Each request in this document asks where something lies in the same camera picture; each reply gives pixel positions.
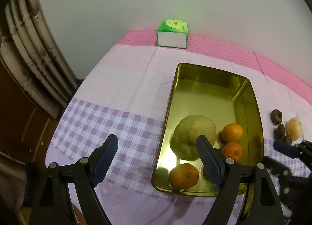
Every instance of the metal pin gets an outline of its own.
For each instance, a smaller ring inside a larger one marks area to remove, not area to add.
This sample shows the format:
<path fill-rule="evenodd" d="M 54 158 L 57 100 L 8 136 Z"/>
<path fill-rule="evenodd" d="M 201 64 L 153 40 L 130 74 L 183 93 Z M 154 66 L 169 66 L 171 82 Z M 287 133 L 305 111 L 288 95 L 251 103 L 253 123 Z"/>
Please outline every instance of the metal pin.
<path fill-rule="evenodd" d="M 259 169 L 264 169 L 264 165 L 263 165 L 262 163 L 258 163 L 258 164 L 257 164 L 257 167 L 258 167 Z"/>
<path fill-rule="evenodd" d="M 234 163 L 234 160 L 232 158 L 227 158 L 225 160 L 228 164 L 233 164 Z"/>
<path fill-rule="evenodd" d="M 289 187 L 285 188 L 284 191 L 283 191 L 284 194 L 287 194 L 289 192 L 290 192 L 290 188 Z"/>
<path fill-rule="evenodd" d="M 87 157 L 83 157 L 83 158 L 80 159 L 80 162 L 81 162 L 82 164 L 85 164 L 85 163 L 87 163 L 88 161 L 89 161 L 89 159 L 88 159 Z"/>
<path fill-rule="evenodd" d="M 49 164 L 49 168 L 53 169 L 57 166 L 57 163 L 56 162 L 53 162 L 53 163 L 50 163 Z"/>

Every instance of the tablecloth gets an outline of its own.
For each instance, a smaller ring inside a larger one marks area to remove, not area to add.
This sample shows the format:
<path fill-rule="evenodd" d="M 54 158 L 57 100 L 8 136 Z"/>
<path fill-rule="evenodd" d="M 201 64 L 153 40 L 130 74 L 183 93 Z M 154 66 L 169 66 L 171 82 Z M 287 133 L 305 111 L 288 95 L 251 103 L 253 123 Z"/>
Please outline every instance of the tablecloth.
<path fill-rule="evenodd" d="M 269 114 L 283 112 L 283 124 L 301 120 L 302 139 L 312 140 L 312 90 L 279 65 L 255 52 L 216 39 L 190 35 L 187 49 L 155 46 L 156 31 L 129 31 L 95 66 L 65 110 L 46 154 L 46 166 L 75 163 L 89 156 L 109 134 L 119 148 L 96 187 L 112 224 L 202 224 L 214 198 L 186 197 L 156 191 L 151 185 L 171 85 L 179 63 L 192 63 L 247 77 L 259 106 L 265 155 L 307 177 L 299 160 L 276 152 Z M 276 178 L 273 182 L 279 191 Z M 71 200 L 79 207 L 74 185 Z M 243 195 L 237 196 L 228 224 L 235 224 Z"/>

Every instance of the metal tray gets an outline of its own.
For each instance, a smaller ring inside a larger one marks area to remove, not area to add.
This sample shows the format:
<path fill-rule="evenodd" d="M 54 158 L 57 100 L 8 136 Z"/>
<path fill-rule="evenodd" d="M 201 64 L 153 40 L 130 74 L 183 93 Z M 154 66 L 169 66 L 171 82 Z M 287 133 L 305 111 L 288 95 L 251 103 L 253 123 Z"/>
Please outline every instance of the metal tray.
<path fill-rule="evenodd" d="M 240 164 L 254 166 L 261 161 L 264 149 L 260 113 L 250 81 L 243 76 L 211 67 L 188 63 L 177 66 L 152 174 L 152 185 L 162 192 L 216 197 L 219 188 L 204 179 L 202 161 L 182 160 L 170 147 L 175 127 L 183 118 L 193 114 L 211 118 L 218 134 L 227 124 L 240 124 L 244 131 L 239 141 L 243 148 Z M 218 139 L 214 148 L 222 146 Z M 169 184 L 168 175 L 171 169 L 183 163 L 190 163 L 198 169 L 199 181 L 190 189 L 177 191 Z M 238 194 L 244 191 L 245 184 L 241 184 Z"/>

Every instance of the pink striped border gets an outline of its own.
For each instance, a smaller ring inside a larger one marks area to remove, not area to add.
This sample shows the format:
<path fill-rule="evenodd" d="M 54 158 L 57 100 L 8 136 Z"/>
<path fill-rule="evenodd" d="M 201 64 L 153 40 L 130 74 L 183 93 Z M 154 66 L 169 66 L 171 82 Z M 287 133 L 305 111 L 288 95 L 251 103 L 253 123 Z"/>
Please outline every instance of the pink striped border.
<path fill-rule="evenodd" d="M 117 44 L 129 46 L 156 46 L 155 30 L 131 30 Z M 189 35 L 188 48 L 179 49 L 245 66 L 287 86 L 312 105 L 312 89 L 280 65 L 238 46 L 217 39 Z"/>

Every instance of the green tissue pack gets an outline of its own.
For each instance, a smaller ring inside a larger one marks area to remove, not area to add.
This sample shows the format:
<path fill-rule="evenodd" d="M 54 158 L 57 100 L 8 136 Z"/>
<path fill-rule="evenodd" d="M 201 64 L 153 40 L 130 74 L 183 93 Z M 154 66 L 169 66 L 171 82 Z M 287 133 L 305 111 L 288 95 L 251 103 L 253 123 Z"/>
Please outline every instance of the green tissue pack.
<path fill-rule="evenodd" d="M 157 44 L 162 47 L 188 46 L 188 24 L 181 19 L 164 19 L 157 29 Z"/>

